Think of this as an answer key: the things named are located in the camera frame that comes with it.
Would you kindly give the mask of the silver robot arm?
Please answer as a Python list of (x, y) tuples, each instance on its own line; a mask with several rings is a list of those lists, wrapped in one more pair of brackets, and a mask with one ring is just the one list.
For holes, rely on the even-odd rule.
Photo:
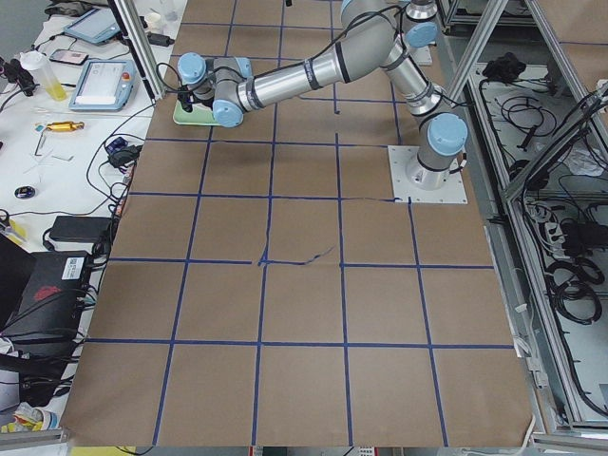
[(417, 188), (434, 191), (457, 173), (468, 128), (454, 114), (452, 101), (416, 64), (412, 52), (436, 38), (431, 1), (344, 1), (342, 31), (315, 55), (298, 63), (254, 74), (244, 57), (205, 58), (183, 54), (177, 65), (184, 111), (193, 105), (211, 109), (223, 127), (239, 126), (245, 113), (336, 83), (349, 84), (377, 69), (403, 95), (420, 132), (420, 147), (408, 160), (406, 175)]
[(433, 20), (438, 12), (435, 0), (409, 0), (406, 5), (406, 16), (414, 22)]

